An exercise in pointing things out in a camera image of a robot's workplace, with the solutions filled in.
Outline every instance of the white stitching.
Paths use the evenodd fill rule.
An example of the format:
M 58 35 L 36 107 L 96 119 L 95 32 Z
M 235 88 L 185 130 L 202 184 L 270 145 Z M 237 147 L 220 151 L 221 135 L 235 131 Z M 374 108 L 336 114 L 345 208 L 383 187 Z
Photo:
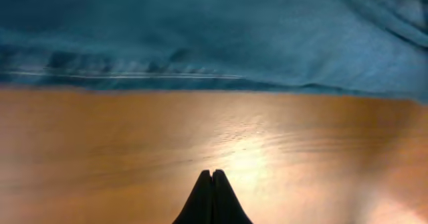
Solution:
M 102 73 L 96 70 L 73 70 L 73 69 L 62 69 L 62 68 L 43 68 L 43 69 L 18 69 L 18 70 L 0 70 L 0 72 L 40 72 L 43 73 L 45 71 L 50 71 L 50 70 L 59 70 L 61 72 L 76 72 L 79 74 L 97 74 L 97 75 L 102 75 L 102 74 L 108 74 L 108 75 L 116 75 L 116 74 L 120 74 L 120 75 L 147 75 L 147 76 L 158 76 L 158 75 L 162 75 L 163 73 L 150 73 L 150 72 L 106 72 L 106 73 Z M 233 78 L 242 78 L 242 76 L 238 76 L 238 75 L 232 75 L 232 74 L 204 74 L 204 73 L 164 73 L 164 75 L 169 74 L 169 75 L 174 75 L 174 76 L 225 76 L 225 77 L 233 77 Z
M 27 76 L 55 76 L 55 77 L 69 77 L 69 78 L 83 78 L 83 79 L 137 79 L 137 78 L 188 78 L 188 79 L 228 79 L 238 80 L 239 77 L 234 76 L 180 76 L 180 75 L 153 75 L 153 76 L 81 76 L 81 75 L 68 75 L 68 74 L 47 74 L 47 73 L 32 73 L 32 72 L 18 72 L 8 71 L 0 72 L 0 74 L 16 74 L 16 75 L 27 75 Z

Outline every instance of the wooden floor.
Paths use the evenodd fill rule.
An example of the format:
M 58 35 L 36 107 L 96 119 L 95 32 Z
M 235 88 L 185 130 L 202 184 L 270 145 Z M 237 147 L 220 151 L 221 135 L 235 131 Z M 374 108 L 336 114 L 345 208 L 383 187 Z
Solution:
M 1 224 L 171 223 L 223 169 L 254 223 L 428 223 L 428 110 L 268 94 L 0 91 Z

